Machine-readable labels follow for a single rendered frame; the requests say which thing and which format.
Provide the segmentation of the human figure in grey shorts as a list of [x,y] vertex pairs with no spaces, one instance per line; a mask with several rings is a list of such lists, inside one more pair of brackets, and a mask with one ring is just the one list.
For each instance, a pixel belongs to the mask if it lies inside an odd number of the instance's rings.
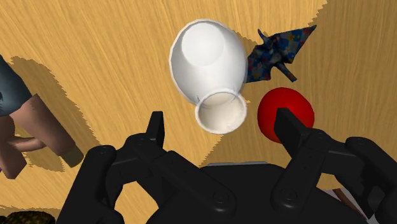
[[69,167],[83,160],[81,150],[40,96],[30,93],[0,55],[0,171],[15,179],[27,165],[22,153],[45,147]]

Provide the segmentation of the dark brown round object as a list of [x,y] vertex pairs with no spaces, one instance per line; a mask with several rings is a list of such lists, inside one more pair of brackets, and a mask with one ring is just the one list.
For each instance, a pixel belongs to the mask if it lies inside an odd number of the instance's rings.
[[0,216],[0,224],[55,224],[55,218],[42,211],[18,211]]

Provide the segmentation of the blue patterned origami crane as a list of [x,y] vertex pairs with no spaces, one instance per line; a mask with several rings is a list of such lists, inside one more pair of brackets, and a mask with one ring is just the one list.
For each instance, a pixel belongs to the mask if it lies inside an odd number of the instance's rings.
[[291,82],[296,81],[297,78],[286,67],[286,64],[291,64],[294,61],[297,53],[316,27],[317,25],[312,25],[276,33],[269,37],[266,37],[258,29],[263,43],[256,45],[247,57],[246,82],[270,80],[273,67],[280,70]]

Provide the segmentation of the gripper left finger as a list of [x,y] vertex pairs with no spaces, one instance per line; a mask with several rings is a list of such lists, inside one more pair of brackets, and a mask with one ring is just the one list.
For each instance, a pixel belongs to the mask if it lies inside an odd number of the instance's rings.
[[164,115],[154,111],[145,133],[116,150],[88,151],[56,224],[125,224],[115,204],[125,184],[138,182],[158,210],[146,224],[230,224],[235,195],[175,151],[163,149]]

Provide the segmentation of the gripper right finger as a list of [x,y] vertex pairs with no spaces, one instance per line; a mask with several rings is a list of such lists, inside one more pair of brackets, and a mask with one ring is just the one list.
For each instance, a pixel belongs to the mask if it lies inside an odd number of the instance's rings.
[[397,224],[397,161],[365,137],[344,143],[326,132],[306,127],[289,109],[279,108],[274,132],[291,161],[274,185],[273,209],[299,217],[322,173],[334,175],[379,224]]

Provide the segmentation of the white vase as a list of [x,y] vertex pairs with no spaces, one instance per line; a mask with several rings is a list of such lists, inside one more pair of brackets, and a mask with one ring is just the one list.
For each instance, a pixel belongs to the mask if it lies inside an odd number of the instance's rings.
[[227,134],[242,125],[247,56],[234,31],[211,19],[186,24],[171,46],[169,68],[178,91],[195,105],[201,128]]

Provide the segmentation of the red ball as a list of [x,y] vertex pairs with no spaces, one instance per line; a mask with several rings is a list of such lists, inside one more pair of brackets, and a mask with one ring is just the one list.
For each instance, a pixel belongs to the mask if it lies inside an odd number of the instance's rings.
[[313,127],[315,114],[310,102],[296,90],[277,87],[263,96],[257,112],[261,133],[269,140],[280,143],[274,132],[278,108],[288,108],[306,127]]

